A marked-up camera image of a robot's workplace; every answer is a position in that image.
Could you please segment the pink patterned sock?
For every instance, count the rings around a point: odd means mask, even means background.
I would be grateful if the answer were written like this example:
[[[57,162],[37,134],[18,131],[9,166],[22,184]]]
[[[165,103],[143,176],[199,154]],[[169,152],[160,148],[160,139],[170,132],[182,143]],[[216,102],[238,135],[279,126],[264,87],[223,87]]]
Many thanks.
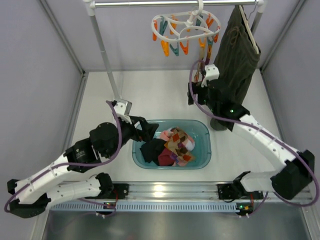
[[[188,163],[193,162],[196,157],[192,154],[195,148],[195,141],[188,136],[184,141],[178,144],[179,156],[177,157],[177,164],[180,167],[185,167]]]
[[[167,130],[162,131],[158,136],[158,139],[168,142],[173,134],[174,134],[174,128],[169,128]]]

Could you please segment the black sock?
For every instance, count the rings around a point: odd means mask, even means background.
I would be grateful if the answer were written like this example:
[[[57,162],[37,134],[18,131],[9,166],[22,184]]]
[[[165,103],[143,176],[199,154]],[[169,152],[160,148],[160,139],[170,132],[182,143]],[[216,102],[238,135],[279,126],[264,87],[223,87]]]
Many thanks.
[[[151,141],[144,143],[140,148],[144,161],[159,166],[158,158],[165,149],[165,143],[166,141],[160,138],[154,138]]]

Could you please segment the purple orange argyle sock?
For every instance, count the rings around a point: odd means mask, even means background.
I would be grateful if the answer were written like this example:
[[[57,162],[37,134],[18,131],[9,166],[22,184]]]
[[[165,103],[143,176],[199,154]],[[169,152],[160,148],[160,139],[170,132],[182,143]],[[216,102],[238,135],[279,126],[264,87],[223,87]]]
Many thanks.
[[[165,148],[158,156],[158,165],[161,167],[172,167],[176,165],[177,155]]]

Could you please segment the orange clothes peg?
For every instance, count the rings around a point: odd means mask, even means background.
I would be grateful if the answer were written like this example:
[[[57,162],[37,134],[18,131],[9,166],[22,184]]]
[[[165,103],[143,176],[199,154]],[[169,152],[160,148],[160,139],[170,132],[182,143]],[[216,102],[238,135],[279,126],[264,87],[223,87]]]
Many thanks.
[[[205,49],[206,49],[206,38],[199,38],[198,39],[198,44],[199,44],[199,54],[201,56],[204,55]]]

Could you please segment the white round clip hanger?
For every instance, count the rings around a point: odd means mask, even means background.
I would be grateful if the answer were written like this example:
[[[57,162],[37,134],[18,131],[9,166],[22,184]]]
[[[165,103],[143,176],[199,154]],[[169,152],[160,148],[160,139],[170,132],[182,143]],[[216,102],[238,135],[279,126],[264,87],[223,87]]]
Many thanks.
[[[152,40],[179,43],[215,37],[221,26],[213,13],[204,10],[204,1],[198,0],[190,11],[156,15],[151,21]]]

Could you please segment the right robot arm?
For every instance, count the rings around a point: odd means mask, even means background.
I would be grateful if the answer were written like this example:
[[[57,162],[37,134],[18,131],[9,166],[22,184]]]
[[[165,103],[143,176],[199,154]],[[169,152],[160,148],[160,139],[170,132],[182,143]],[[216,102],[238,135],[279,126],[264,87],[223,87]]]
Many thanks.
[[[218,121],[230,132],[240,136],[259,151],[273,166],[273,171],[244,171],[233,182],[236,190],[243,192],[273,192],[285,202],[290,202],[315,177],[315,155],[287,145],[264,128],[243,105],[231,100],[223,80],[188,83],[188,104],[197,107]]]

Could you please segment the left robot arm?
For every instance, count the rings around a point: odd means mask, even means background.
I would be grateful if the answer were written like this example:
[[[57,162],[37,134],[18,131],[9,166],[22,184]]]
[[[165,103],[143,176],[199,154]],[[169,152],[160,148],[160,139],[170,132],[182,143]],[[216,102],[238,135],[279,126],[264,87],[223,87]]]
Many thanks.
[[[108,173],[100,172],[87,180],[71,182],[91,169],[109,164],[129,141],[149,142],[158,123],[132,116],[131,123],[116,118],[91,130],[89,137],[77,141],[55,161],[34,175],[7,182],[10,199],[4,211],[23,219],[32,218],[60,203],[77,199],[106,199],[114,191]]]

